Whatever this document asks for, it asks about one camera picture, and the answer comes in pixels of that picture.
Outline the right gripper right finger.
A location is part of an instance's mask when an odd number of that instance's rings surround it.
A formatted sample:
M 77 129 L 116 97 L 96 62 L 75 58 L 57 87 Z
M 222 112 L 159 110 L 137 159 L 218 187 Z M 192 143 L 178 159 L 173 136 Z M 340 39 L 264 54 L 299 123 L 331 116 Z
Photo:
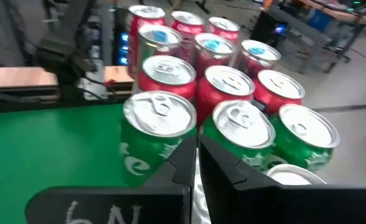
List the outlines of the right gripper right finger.
M 199 142 L 212 224 L 366 224 L 366 186 L 283 185 L 209 137 Z

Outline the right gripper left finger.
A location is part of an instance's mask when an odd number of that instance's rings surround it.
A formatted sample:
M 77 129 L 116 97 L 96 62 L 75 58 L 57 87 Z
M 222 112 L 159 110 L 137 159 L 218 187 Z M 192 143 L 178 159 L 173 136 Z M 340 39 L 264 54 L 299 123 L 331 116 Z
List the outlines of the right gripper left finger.
M 191 224 L 196 139 L 188 138 L 144 185 L 52 187 L 25 207 L 27 224 Z

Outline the green Sprite can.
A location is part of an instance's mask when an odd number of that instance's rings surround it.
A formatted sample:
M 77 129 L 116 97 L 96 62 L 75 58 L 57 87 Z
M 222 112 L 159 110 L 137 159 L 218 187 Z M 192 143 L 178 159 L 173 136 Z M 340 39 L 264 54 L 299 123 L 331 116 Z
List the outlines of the green Sprite can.
M 130 187 L 142 185 L 186 138 L 196 134 L 196 110 L 168 91 L 143 91 L 123 105 L 122 176 Z
M 329 163 L 341 141 L 331 122 L 305 106 L 283 105 L 268 118 L 276 132 L 274 154 L 311 172 Z
M 245 100 L 217 104 L 201 125 L 201 134 L 259 171 L 265 170 L 276 137 L 268 118 Z

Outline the red soda can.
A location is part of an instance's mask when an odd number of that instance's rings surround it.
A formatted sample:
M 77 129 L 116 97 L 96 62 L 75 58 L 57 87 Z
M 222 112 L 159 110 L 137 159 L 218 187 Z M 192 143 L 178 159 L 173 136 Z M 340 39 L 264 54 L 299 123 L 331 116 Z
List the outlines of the red soda can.
M 212 114 L 215 106 L 226 100 L 253 100 L 255 85 L 241 71 L 223 65 L 213 65 L 204 71 L 196 92 L 196 126 Z
M 137 76 L 139 91 L 169 91 L 190 102 L 194 102 L 196 87 L 195 69 L 188 62 L 169 55 L 145 59 Z
M 252 104 L 265 114 L 274 114 L 286 104 L 301 105 L 305 89 L 293 78 L 274 70 L 262 70 L 254 79 Z

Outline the blue silver Red Bull can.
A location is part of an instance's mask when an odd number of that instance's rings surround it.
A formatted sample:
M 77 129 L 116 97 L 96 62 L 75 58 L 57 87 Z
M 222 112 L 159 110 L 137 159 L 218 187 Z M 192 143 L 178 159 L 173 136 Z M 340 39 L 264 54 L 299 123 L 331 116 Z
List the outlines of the blue silver Red Bull can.
M 212 33 L 200 33 L 194 38 L 193 67 L 196 79 L 213 65 L 229 65 L 236 53 L 236 46 L 230 40 Z
M 182 35 L 171 27 L 146 24 L 139 29 L 137 69 L 142 70 L 145 59 L 154 55 L 177 56 L 180 53 Z
M 273 70 L 280 59 L 280 52 L 273 47 L 256 40 L 243 40 L 234 68 L 254 79 L 262 70 Z

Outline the red Coca-Cola can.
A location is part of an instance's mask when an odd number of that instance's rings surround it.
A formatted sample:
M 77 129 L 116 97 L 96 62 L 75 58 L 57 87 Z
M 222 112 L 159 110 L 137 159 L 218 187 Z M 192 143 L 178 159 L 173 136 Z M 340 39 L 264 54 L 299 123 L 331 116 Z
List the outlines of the red Coca-Cola can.
M 171 16 L 171 28 L 178 31 L 183 38 L 179 58 L 192 64 L 194 38 L 204 32 L 204 22 L 198 15 L 186 11 L 173 11 Z
M 126 30 L 128 35 L 127 71 L 132 79 L 136 79 L 138 71 L 138 41 L 139 29 L 145 24 L 165 25 L 165 12 L 155 6 L 133 5 L 129 6 L 126 17 Z
M 237 44 L 240 26 L 229 19 L 221 17 L 209 17 L 206 24 L 206 31 L 230 40 L 233 44 Z

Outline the black device blue light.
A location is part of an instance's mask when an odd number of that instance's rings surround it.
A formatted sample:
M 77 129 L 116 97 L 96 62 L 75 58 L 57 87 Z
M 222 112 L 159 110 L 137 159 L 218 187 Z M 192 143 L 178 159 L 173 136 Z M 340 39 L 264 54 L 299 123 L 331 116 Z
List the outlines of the black device blue light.
M 113 8 L 113 52 L 114 65 L 126 66 L 128 64 L 128 33 L 126 29 L 127 8 Z

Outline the black floor box blue light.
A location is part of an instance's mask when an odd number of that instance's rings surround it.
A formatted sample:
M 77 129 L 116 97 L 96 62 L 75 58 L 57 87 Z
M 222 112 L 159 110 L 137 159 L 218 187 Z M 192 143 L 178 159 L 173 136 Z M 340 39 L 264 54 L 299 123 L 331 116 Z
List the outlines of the black floor box blue light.
M 250 38 L 276 47 L 279 40 L 285 35 L 287 27 L 288 22 L 280 16 L 262 11 L 251 31 Z

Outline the blue plastic bin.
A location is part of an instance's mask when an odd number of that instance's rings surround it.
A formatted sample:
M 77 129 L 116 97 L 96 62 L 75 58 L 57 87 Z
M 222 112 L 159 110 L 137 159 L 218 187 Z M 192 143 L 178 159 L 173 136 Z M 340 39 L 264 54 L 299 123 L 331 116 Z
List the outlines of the blue plastic bin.
M 319 9 L 312 9 L 307 20 L 307 25 L 324 32 L 332 17 Z

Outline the long wooden top table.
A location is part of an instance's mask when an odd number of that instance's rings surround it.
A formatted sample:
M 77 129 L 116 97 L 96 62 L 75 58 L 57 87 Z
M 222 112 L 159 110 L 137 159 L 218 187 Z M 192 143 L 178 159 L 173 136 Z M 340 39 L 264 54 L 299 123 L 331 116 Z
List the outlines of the long wooden top table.
M 312 0 L 299 0 L 299 1 L 301 1 L 303 4 L 305 4 L 309 7 L 318 9 L 326 14 L 329 14 L 330 16 L 332 16 L 333 18 L 335 18 L 337 20 L 346 21 L 346 22 L 354 22 L 356 19 L 360 18 L 358 20 L 358 23 L 366 25 L 366 16 L 358 16 L 358 15 L 354 14 L 353 12 L 342 12 L 342 11 L 337 11 L 334 9 L 329 9 Z

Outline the black metal rig frame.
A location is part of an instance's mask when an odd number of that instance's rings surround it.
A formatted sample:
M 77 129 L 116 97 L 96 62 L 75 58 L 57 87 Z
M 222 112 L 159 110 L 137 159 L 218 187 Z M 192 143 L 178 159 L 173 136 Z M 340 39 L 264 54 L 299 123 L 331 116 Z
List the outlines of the black metal rig frame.
M 57 96 L 58 88 L 55 85 L 0 87 L 0 93 L 3 94 L 42 99 L 41 103 L 15 104 L 0 102 L 0 113 L 117 104 L 123 103 L 132 94 L 132 85 L 129 83 L 115 84 L 110 89 L 115 93 L 115 100 L 107 103 L 99 100 L 61 102 Z

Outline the grey metal frame table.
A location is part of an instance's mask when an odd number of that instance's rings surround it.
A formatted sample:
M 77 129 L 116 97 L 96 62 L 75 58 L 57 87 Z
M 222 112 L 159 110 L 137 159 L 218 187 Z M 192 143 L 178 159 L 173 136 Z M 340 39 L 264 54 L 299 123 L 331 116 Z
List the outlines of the grey metal frame table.
M 263 11 L 265 12 L 272 12 L 284 20 L 288 22 L 288 27 L 293 28 L 294 30 L 297 30 L 301 34 L 303 34 L 305 37 L 308 37 L 313 41 L 313 45 L 311 46 L 311 50 L 307 58 L 304 60 L 304 62 L 298 67 L 297 72 L 300 74 L 304 74 L 307 68 L 310 66 L 312 62 L 314 62 L 315 57 L 317 54 L 323 49 L 323 47 L 328 43 L 329 40 L 336 39 L 339 34 L 342 33 L 342 28 L 336 29 L 335 36 L 328 36 L 323 32 L 318 31 L 317 29 L 305 24 L 303 21 L 289 15 L 287 12 L 282 11 L 276 4 L 272 4 L 268 8 L 263 8 Z M 352 11 L 354 14 L 358 16 L 365 16 L 365 12 L 356 12 Z M 324 70 L 324 73 L 331 73 L 334 67 L 342 60 L 345 53 L 351 49 L 352 44 L 357 40 L 361 32 L 365 29 L 364 24 L 359 24 L 358 20 L 360 18 L 356 19 L 354 22 L 346 22 L 346 21 L 339 21 L 340 23 L 351 23 L 354 28 L 352 30 L 352 37 L 347 41 L 345 46 L 339 51 L 336 56 L 330 61 L 330 64 L 328 67 Z

